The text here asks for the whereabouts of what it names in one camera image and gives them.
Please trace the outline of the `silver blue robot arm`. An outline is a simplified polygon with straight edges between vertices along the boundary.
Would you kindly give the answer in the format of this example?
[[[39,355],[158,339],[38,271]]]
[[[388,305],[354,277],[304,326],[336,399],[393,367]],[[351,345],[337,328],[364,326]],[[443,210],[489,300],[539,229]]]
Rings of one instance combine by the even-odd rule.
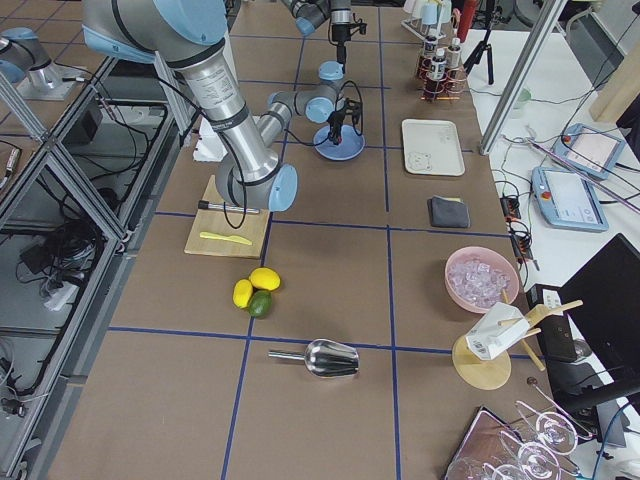
[[[285,211],[297,189],[296,169],[270,146],[295,115],[329,123],[329,139],[340,140],[347,100],[346,44],[366,25],[352,14],[348,1],[288,1],[286,7],[304,36],[330,22],[336,58],[319,69],[312,90],[279,92],[269,108],[253,118],[228,65],[223,48],[228,31],[222,1],[86,1],[83,31],[86,44],[105,55],[151,64],[162,57],[190,88],[204,118],[227,151],[216,187],[224,201],[239,207]]]
[[[349,0],[283,0],[299,32],[308,37],[329,22],[329,43],[336,48],[336,61],[346,68],[346,44],[354,34],[365,35],[367,23],[357,18]]]

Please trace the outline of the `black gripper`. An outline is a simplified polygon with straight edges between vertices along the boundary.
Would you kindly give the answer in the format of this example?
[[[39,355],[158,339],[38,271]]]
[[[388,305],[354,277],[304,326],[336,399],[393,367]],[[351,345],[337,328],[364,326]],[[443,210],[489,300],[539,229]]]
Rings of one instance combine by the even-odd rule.
[[[330,44],[336,46],[336,60],[340,64],[347,63],[345,44],[352,39],[354,34],[366,34],[366,23],[362,19],[348,23],[332,23],[330,26]]]
[[[333,145],[340,144],[340,137],[342,136],[342,127],[344,125],[345,118],[351,117],[352,128],[357,136],[362,135],[362,131],[357,128],[362,118],[362,102],[351,99],[346,99],[340,108],[334,110],[327,122],[329,125],[329,133],[327,134],[328,140]]]

